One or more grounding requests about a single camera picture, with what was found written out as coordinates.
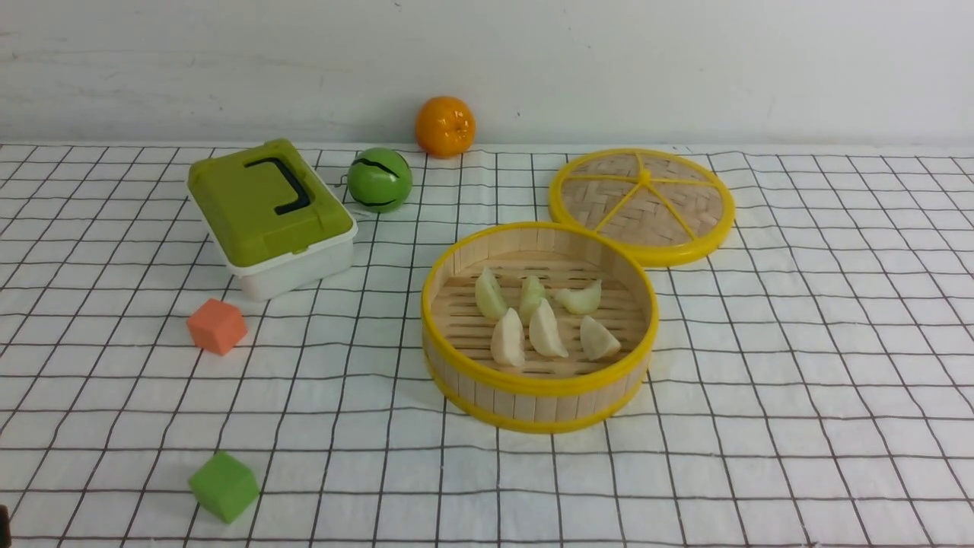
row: yellow rim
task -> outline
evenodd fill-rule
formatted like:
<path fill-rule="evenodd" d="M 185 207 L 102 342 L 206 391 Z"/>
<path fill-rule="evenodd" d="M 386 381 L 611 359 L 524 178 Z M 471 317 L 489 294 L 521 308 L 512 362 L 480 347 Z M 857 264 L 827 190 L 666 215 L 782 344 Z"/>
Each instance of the yellow rim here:
<path fill-rule="evenodd" d="M 628 392 L 622 395 L 621 398 L 615 400 L 612 405 L 607 408 L 589 416 L 583 418 L 577 418 L 575 420 L 565 420 L 560 422 L 532 422 L 530 420 L 520 420 L 517 418 L 509 418 L 506 416 L 500 416 L 499 414 L 485 411 L 482 408 L 475 406 L 464 398 L 460 397 L 443 382 L 437 374 L 436 370 L 432 368 L 430 363 L 430 356 L 423 353 L 426 358 L 427 371 L 430 372 L 430 377 L 432 377 L 433 383 L 436 387 L 446 396 L 446 399 L 450 401 L 453 405 L 457 406 L 460 411 L 472 416 L 473 418 L 480 420 L 481 422 L 486 422 L 492 426 L 497 426 L 498 428 L 503 428 L 505 430 L 513 430 L 515 432 L 523 432 L 525 434 L 563 434 L 565 432 L 572 432 L 575 430 L 581 430 L 582 428 L 587 428 L 593 424 L 602 422 L 608 419 L 612 415 L 616 414 L 616 411 L 625 407 L 639 392 L 639 389 L 643 386 L 643 381 L 640 379 Z"/>
<path fill-rule="evenodd" d="M 599 176 L 599 175 L 585 175 L 585 176 L 573 176 L 571 173 L 581 164 L 588 162 L 590 160 L 595 160 L 597 158 L 602 158 L 605 156 L 616 156 L 619 154 L 631 154 L 636 157 L 636 165 L 639 166 L 640 174 L 638 176 Z M 686 179 L 670 179 L 664 177 L 653 177 L 652 174 L 643 167 L 642 158 L 643 157 L 656 157 L 665 160 L 671 160 L 683 166 L 686 166 L 692 170 L 699 172 L 706 178 L 705 181 L 700 180 L 686 180 Z M 599 221 L 599 224 L 594 230 L 588 229 L 579 223 L 575 218 L 568 212 L 565 208 L 565 204 L 561 199 L 561 188 L 562 184 L 566 180 L 625 180 L 633 183 L 632 189 L 621 199 L 618 204 L 616 204 L 606 215 Z M 668 183 L 678 183 L 678 184 L 697 184 L 703 186 L 713 187 L 721 195 L 724 202 L 724 210 L 721 215 L 720 221 L 714 228 L 702 237 L 697 237 L 696 234 L 690 229 L 686 221 L 680 216 L 680 214 L 673 207 L 673 204 L 669 202 L 662 194 L 659 193 L 653 187 L 654 182 L 668 182 Z M 666 266 L 674 266 L 677 264 L 685 264 L 688 262 L 693 262 L 695 260 L 704 258 L 709 254 L 713 253 L 717 248 L 721 247 L 724 240 L 727 239 L 728 235 L 731 234 L 731 229 L 733 228 L 734 221 L 734 201 L 731 192 L 728 190 L 727 186 L 717 178 L 713 172 L 704 169 L 699 164 L 687 160 L 681 156 L 675 154 L 667 154 L 665 152 L 659 152 L 656 150 L 642 149 L 642 148 L 613 148 L 609 150 L 600 150 L 598 152 L 592 152 L 591 154 L 586 154 L 575 160 L 566 164 L 561 170 L 558 171 L 554 176 L 554 180 L 551 182 L 551 186 L 548 188 L 548 211 L 551 214 L 551 219 L 557 221 L 558 223 L 564 224 L 565 226 L 571 226 L 577 228 L 582 232 L 588 234 L 595 234 L 598 236 L 598 231 L 602 229 L 602 226 L 609 221 L 621 208 L 629 201 L 629 199 L 636 193 L 636 190 L 640 188 L 648 189 L 656 198 L 662 203 L 662 205 L 676 218 L 677 222 L 683 227 L 683 229 L 690 236 L 691 240 L 686 244 L 679 246 L 666 247 L 666 248 L 654 248 L 647 246 L 635 246 L 631 244 L 625 244 L 623 242 L 613 241 L 617 246 L 624 250 L 626 254 L 634 257 L 641 266 L 647 268 L 659 268 Z"/>
<path fill-rule="evenodd" d="M 638 367 L 642 359 L 650 352 L 650 350 L 652 350 L 653 341 L 656 338 L 656 330 L 659 327 L 656 292 L 653 291 L 653 285 L 650 283 L 650 279 L 645 273 L 642 276 L 642 280 L 645 284 L 646 291 L 649 292 L 650 296 L 651 315 L 649 329 L 646 331 L 646 335 L 643 336 L 643 339 L 639 341 L 639 344 L 632 349 L 632 352 L 629 352 L 629 354 L 618 362 L 615 362 L 614 364 L 597 372 L 571 378 L 552 379 L 515 376 L 508 373 L 498 372 L 474 361 L 463 352 L 460 352 L 454 348 L 453 345 L 446 340 L 446 337 L 439 332 L 439 329 L 436 328 L 436 325 L 432 320 L 432 306 L 429 296 L 433 277 L 435 273 L 443 267 L 443 263 L 446 262 L 446 259 L 450 255 L 454 254 L 459 248 L 465 246 L 473 240 L 482 238 L 484 236 L 489 236 L 490 234 L 496 232 L 518 230 L 521 228 L 547 228 L 552 230 L 564 230 L 579 234 L 586 238 L 591 238 L 618 253 L 621 258 L 628 262 L 629 265 L 634 269 L 639 271 L 643 270 L 643 267 L 630 255 L 628 255 L 616 242 L 603 238 L 602 236 L 587 230 L 579 229 L 575 226 L 566 226 L 556 222 L 514 222 L 486 228 L 480 232 L 471 234 L 470 236 L 467 236 L 467 238 L 464 238 L 463 240 L 460 240 L 456 244 L 450 246 L 446 252 L 436 260 L 436 263 L 430 269 L 430 274 L 427 276 L 426 282 L 423 284 L 423 330 L 430 338 L 433 349 L 440 353 L 455 370 L 462 372 L 474 380 L 483 382 L 484 384 L 488 384 L 501 390 L 505 390 L 506 392 L 530 394 L 539 397 L 573 396 L 582 392 L 597 390 L 603 386 L 612 384 L 613 382 L 629 374 L 634 368 Z"/>

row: green plastic box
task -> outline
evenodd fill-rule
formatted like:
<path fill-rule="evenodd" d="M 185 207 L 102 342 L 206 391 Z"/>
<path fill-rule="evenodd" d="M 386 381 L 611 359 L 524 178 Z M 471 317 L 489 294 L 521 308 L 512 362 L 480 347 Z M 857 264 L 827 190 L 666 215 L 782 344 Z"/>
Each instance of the green plastic box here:
<path fill-rule="evenodd" d="M 189 489 L 204 509 L 232 523 L 260 496 L 253 472 L 226 451 L 217 451 L 189 479 Z"/>
<path fill-rule="evenodd" d="M 201 160 L 186 186 L 251 300 L 352 266 L 355 219 L 287 139 Z"/>

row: checkered tablecloth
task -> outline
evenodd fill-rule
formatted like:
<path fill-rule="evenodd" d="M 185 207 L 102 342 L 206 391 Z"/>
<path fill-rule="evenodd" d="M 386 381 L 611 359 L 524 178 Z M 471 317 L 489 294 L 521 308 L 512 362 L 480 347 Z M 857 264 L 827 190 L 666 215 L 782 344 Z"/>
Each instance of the checkered tablecloth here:
<path fill-rule="evenodd" d="M 363 147 L 302 153 L 344 196 Z M 230 148 L 0 147 L 15 546 L 974 545 L 974 149 L 658 147 L 713 169 L 737 223 L 648 272 L 635 401 L 554 437 L 444 403 L 420 350 L 432 262 L 548 219 L 555 171 L 598 148 L 405 147 L 413 193 L 356 210 L 355 266 L 251 303 L 183 183 Z M 223 358 L 185 327 L 211 297 L 250 329 Z M 229 526 L 187 486 L 216 449 L 263 491 Z"/>

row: steamer basket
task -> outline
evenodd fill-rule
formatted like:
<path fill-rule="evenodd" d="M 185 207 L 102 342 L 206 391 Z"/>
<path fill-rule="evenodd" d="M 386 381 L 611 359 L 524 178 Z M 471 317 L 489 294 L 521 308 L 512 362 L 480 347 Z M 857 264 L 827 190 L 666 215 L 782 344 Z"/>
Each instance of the steamer basket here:
<path fill-rule="evenodd" d="M 538 276 L 549 294 L 601 279 L 601 304 L 591 316 L 621 350 L 605 363 L 586 360 L 581 317 L 549 299 L 570 356 L 541 356 L 525 329 L 525 367 L 497 365 L 490 353 L 495 323 L 480 314 L 473 297 L 485 266 L 515 309 L 527 275 Z M 634 259 L 606 238 L 552 222 L 503 224 L 451 246 L 423 287 L 421 314 L 427 365 L 447 399 L 484 422 L 532 433 L 578 430 L 624 406 L 646 377 L 658 326 L 656 294 Z"/>
<path fill-rule="evenodd" d="M 697 163 L 643 148 L 586 154 L 551 182 L 551 218 L 617 243 L 645 267 L 717 250 L 731 233 L 733 196 Z"/>

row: toy orange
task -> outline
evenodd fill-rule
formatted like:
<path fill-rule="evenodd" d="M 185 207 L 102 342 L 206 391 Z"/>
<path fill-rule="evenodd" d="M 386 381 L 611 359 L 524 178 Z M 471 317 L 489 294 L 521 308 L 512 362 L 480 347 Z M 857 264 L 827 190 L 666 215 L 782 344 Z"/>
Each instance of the toy orange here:
<path fill-rule="evenodd" d="M 458 98 L 432 98 L 416 116 L 416 142 L 436 158 L 463 154 L 473 144 L 476 132 L 473 113 Z"/>

